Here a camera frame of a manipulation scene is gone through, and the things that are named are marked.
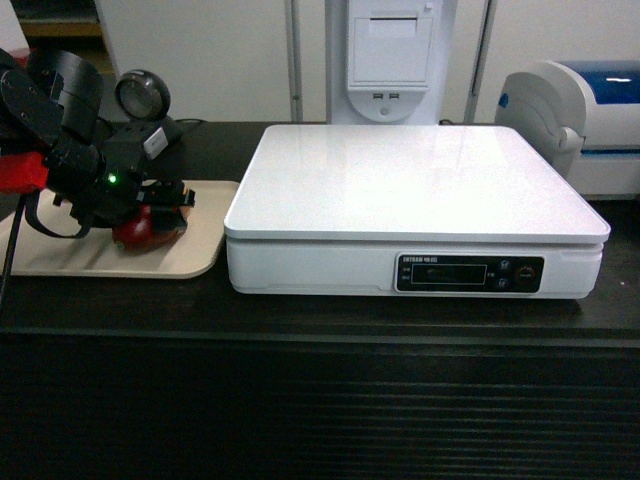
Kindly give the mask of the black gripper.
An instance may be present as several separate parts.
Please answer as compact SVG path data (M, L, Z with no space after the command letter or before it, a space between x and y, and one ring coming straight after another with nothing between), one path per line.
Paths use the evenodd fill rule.
M146 204L150 240L182 235L195 192L181 180L142 185L149 135L140 123L124 126L99 146L62 135L44 159L47 188L71 204L71 216L83 228L117 226L135 215L140 202Z

